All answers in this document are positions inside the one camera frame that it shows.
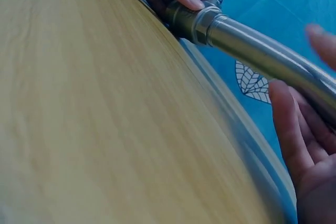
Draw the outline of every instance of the blue fabric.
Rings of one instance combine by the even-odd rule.
[[[309,47],[304,28],[307,23],[318,23],[326,30],[336,33],[336,0],[224,0],[223,12],[290,47],[335,76]],[[271,119],[271,106],[265,91],[267,83],[263,86],[261,76],[257,73],[249,74],[251,70],[217,49],[199,47],[199,50],[232,90],[282,160]],[[243,81],[239,73],[245,73],[248,81]],[[276,174],[272,174],[271,170],[269,172],[275,182],[279,181]],[[286,195],[281,191],[281,185],[277,186],[280,193]],[[295,223],[295,207],[286,204],[286,200],[288,197],[284,196],[283,206],[291,218],[290,223]]]

